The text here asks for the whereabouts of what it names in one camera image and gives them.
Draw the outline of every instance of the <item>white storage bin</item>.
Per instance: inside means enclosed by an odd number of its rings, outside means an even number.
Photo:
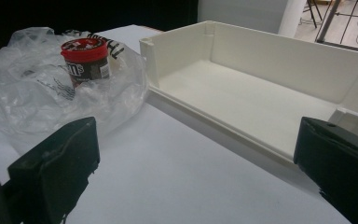
[[[358,134],[358,52],[214,21],[140,42],[152,91],[289,161],[302,117]]]

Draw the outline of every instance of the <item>plastic bag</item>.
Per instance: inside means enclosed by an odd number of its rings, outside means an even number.
[[[74,89],[61,45],[81,37],[99,36],[28,28],[14,33],[0,49],[0,131],[21,155],[62,125],[85,117],[96,118],[98,136],[104,137],[145,101],[144,59],[113,40],[107,40],[110,78]]]

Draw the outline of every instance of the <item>white table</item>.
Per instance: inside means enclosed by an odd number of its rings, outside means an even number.
[[[139,52],[138,39],[157,33],[100,35]],[[349,223],[293,164],[247,147],[151,94],[100,141],[100,167],[67,223]],[[18,157],[0,134],[1,183]]]

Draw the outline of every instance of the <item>white tabletop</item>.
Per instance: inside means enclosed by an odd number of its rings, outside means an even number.
[[[100,35],[139,52],[138,39],[157,33],[133,25]],[[1,183],[19,157],[4,139],[0,134]],[[102,139],[100,150],[100,167],[66,223],[349,223],[318,194],[151,104]]]

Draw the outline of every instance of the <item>red lid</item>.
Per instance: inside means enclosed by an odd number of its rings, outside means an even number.
[[[61,45],[61,55],[74,63],[86,63],[100,60],[107,56],[106,42],[96,38],[81,38]]]

